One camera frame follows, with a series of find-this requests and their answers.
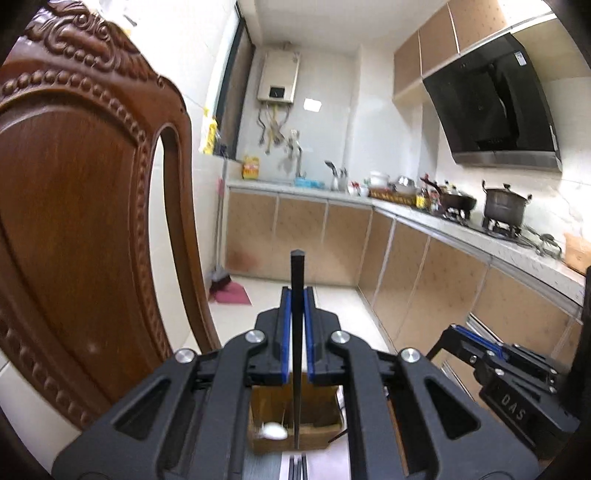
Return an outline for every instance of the bottle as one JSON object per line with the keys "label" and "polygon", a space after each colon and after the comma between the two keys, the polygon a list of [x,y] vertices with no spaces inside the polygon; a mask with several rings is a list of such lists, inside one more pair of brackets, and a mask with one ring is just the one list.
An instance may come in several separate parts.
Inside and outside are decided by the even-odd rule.
{"label": "bottle", "polygon": [[208,109],[203,111],[205,115],[204,126],[207,127],[207,140],[203,147],[203,153],[206,155],[213,155],[213,149],[216,146],[216,135],[217,135],[217,120],[214,116],[209,116],[210,112]]}
{"label": "bottle", "polygon": [[421,191],[417,193],[417,200],[415,204],[420,210],[429,210],[429,207],[431,206],[431,199],[429,197],[427,184],[423,183],[423,188],[421,188]]}

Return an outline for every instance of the wooden chair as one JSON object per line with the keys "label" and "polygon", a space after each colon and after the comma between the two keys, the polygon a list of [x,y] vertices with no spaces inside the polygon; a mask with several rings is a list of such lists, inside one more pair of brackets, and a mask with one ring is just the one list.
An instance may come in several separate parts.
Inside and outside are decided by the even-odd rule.
{"label": "wooden chair", "polygon": [[207,352],[220,343],[181,93],[81,2],[41,8],[0,69],[0,348],[80,428],[171,354],[148,239],[158,137],[178,282]]}

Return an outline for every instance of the pot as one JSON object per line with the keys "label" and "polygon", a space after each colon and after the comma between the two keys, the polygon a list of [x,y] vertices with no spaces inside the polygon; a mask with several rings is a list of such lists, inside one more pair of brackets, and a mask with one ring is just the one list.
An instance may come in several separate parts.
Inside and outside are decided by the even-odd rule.
{"label": "pot", "polygon": [[403,195],[414,195],[417,192],[414,180],[401,175],[398,177],[395,183],[390,184],[394,189]]}
{"label": "pot", "polygon": [[511,226],[521,226],[525,205],[531,201],[531,195],[527,198],[511,191],[511,185],[503,184],[501,189],[487,189],[482,180],[482,190],[486,193],[484,216],[490,220],[506,223]]}
{"label": "pot", "polygon": [[421,179],[427,185],[437,190],[439,194],[439,203],[444,210],[454,208],[469,213],[476,206],[476,199],[472,195],[460,192],[459,194],[444,192],[437,183],[427,178]]}

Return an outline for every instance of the range hood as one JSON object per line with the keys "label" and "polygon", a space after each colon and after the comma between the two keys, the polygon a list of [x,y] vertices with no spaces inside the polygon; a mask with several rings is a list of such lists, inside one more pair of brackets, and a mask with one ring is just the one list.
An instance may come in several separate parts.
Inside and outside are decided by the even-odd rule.
{"label": "range hood", "polygon": [[562,171],[542,85],[513,35],[484,44],[423,82],[456,163]]}

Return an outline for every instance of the cooking pot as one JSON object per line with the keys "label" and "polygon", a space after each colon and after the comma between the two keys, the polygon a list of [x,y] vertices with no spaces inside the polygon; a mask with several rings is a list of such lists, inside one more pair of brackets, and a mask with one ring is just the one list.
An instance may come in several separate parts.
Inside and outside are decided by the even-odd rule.
{"label": "cooking pot", "polygon": [[521,226],[525,205],[531,201],[531,195],[523,198],[511,191],[511,185],[503,184],[501,189],[487,189],[482,180],[482,190],[486,193],[484,216],[490,220],[506,223],[511,226]]}
{"label": "cooking pot", "polygon": [[455,194],[444,192],[437,183],[432,182],[427,177],[421,180],[437,190],[439,194],[439,202],[444,210],[454,208],[469,213],[476,206],[476,199],[467,193],[459,192],[459,194]]}

